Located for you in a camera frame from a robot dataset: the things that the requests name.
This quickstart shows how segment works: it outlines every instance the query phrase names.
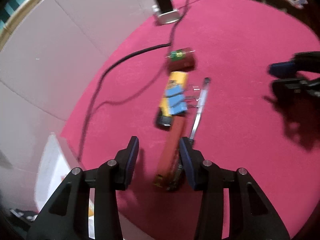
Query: red table surface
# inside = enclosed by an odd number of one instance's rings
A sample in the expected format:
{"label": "red table surface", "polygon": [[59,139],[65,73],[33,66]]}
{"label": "red table surface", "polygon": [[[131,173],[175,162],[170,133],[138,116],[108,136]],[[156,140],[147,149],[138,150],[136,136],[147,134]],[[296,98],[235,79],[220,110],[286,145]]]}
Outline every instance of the red table surface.
{"label": "red table surface", "polygon": [[[175,0],[176,6],[184,1]],[[195,50],[196,70],[189,72],[188,84],[201,85],[204,77],[212,78],[194,148],[221,168],[245,167],[293,237],[320,199],[319,118],[303,100],[288,111],[277,108],[270,89],[274,78],[266,70],[296,52],[320,50],[319,41],[295,18],[255,1],[191,2],[177,28],[174,49]],[[98,71],[62,132],[75,152],[102,71],[127,54],[167,43],[171,27],[156,26],[150,17]],[[193,239],[201,192],[187,184],[175,193],[152,185],[167,137],[167,131],[154,126],[168,81],[166,53],[159,49],[134,57],[106,77],[88,129],[83,165],[97,168],[125,148],[132,135],[138,136],[132,184],[117,193],[119,211],[156,240]],[[194,113],[188,114],[186,136]],[[228,236],[227,203],[223,235]]]}

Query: power cord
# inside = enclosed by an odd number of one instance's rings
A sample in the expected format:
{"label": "power cord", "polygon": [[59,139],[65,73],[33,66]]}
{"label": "power cord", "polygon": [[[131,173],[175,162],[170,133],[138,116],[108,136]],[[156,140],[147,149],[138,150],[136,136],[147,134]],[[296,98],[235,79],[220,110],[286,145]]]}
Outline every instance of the power cord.
{"label": "power cord", "polygon": [[184,10],[183,10],[183,13],[182,13],[181,17],[179,18],[178,21],[175,22],[175,24],[173,25],[173,27],[172,27],[172,29],[170,31],[169,43],[156,45],[156,46],[153,46],[153,47],[150,47],[150,48],[142,49],[142,50],[136,51],[134,53],[131,53],[131,54],[121,58],[120,60],[118,60],[116,63],[114,63],[112,66],[110,66],[109,68],[107,68],[103,72],[103,74],[101,75],[101,77],[99,79],[98,85],[97,85],[97,87],[96,87],[96,89],[95,89],[95,91],[94,91],[94,93],[93,93],[93,95],[91,97],[90,104],[88,106],[88,109],[87,109],[87,112],[86,112],[86,115],[85,115],[85,118],[84,118],[84,124],[82,126],[82,132],[81,132],[81,137],[80,137],[80,142],[79,142],[79,153],[78,153],[78,157],[77,157],[77,161],[78,162],[81,161],[82,156],[83,156],[85,137],[87,135],[87,131],[88,131],[88,127],[89,127],[89,122],[90,122],[90,118],[91,118],[91,114],[92,114],[92,109],[93,109],[94,103],[95,103],[95,101],[97,99],[97,96],[98,96],[98,94],[99,94],[99,92],[101,90],[103,81],[104,81],[105,77],[107,76],[107,74],[111,70],[113,70],[116,66],[118,66],[122,62],[126,61],[127,59],[135,57],[137,55],[141,55],[141,54],[143,54],[145,52],[149,52],[149,51],[152,51],[152,50],[155,50],[155,49],[160,49],[160,48],[165,48],[165,47],[168,47],[168,52],[170,52],[172,44],[173,44],[173,40],[174,40],[175,30],[176,30],[178,24],[181,22],[181,20],[185,17],[185,15],[188,12],[189,1],[190,0],[186,0],[186,3],[184,5],[184,7],[183,7]]}

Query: round bolt head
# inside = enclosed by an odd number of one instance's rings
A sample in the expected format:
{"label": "round bolt head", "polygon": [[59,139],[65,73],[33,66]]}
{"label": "round bolt head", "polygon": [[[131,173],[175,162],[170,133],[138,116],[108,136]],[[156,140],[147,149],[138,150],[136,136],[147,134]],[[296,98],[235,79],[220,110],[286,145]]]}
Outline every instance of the round bolt head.
{"label": "round bolt head", "polygon": [[72,174],[77,175],[80,171],[81,171],[80,168],[74,168],[74,169],[72,169],[71,172],[72,172]]}
{"label": "round bolt head", "polygon": [[107,162],[107,164],[109,166],[115,166],[117,164],[117,161],[116,160],[110,160],[110,161]]}
{"label": "round bolt head", "polygon": [[239,173],[242,175],[246,175],[248,173],[248,171],[245,168],[240,168]]}
{"label": "round bolt head", "polygon": [[202,164],[203,164],[204,166],[209,167],[209,166],[211,166],[211,165],[212,165],[212,162],[211,162],[211,161],[209,161],[209,160],[204,160],[204,161],[202,162]]}

